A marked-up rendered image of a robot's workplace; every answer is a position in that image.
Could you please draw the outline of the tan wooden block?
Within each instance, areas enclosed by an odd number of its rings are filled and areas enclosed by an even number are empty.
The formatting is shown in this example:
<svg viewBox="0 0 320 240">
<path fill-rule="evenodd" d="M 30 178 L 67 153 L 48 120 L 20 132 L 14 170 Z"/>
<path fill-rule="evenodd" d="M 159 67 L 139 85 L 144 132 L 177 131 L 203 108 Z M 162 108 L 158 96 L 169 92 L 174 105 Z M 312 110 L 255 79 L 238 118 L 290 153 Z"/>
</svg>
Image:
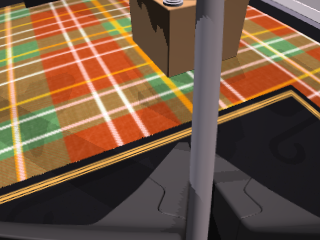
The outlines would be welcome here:
<svg viewBox="0 0 320 240">
<path fill-rule="evenodd" d="M 249 0 L 224 1 L 222 61 L 237 56 Z M 194 70 L 196 0 L 129 0 L 132 40 L 169 78 Z"/>
</svg>

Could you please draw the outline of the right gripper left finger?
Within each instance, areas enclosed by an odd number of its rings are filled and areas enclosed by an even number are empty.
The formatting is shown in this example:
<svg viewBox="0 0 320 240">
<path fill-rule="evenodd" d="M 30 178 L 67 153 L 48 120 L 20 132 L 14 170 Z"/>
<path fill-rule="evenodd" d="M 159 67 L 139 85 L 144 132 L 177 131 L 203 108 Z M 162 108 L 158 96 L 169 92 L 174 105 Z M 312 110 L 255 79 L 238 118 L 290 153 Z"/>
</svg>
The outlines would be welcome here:
<svg viewBox="0 0 320 240">
<path fill-rule="evenodd" d="M 0 240 L 186 240 L 190 151 L 187 142 L 178 142 L 135 192 L 96 223 L 0 221 Z"/>
</svg>

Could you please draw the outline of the black flat mat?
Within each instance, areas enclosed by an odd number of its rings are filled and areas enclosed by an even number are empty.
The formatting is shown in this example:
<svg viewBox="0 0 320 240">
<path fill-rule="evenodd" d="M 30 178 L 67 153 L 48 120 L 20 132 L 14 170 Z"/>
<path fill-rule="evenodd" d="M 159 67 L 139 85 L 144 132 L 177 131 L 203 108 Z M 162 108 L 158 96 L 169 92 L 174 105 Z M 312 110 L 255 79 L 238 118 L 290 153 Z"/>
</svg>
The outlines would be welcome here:
<svg viewBox="0 0 320 240">
<path fill-rule="evenodd" d="M 0 221 L 90 225 L 127 199 L 192 120 L 0 188 Z M 218 111 L 216 154 L 320 218 L 320 107 L 288 85 Z"/>
</svg>

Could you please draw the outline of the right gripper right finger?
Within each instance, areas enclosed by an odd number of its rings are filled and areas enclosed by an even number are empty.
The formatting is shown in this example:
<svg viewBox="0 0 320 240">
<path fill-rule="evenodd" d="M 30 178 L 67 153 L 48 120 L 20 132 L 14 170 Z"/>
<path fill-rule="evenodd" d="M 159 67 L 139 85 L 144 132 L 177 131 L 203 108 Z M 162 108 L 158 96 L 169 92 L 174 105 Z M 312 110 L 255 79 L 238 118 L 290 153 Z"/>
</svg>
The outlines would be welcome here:
<svg viewBox="0 0 320 240">
<path fill-rule="evenodd" d="M 215 153 L 207 240 L 320 240 L 320 218 Z"/>
</svg>

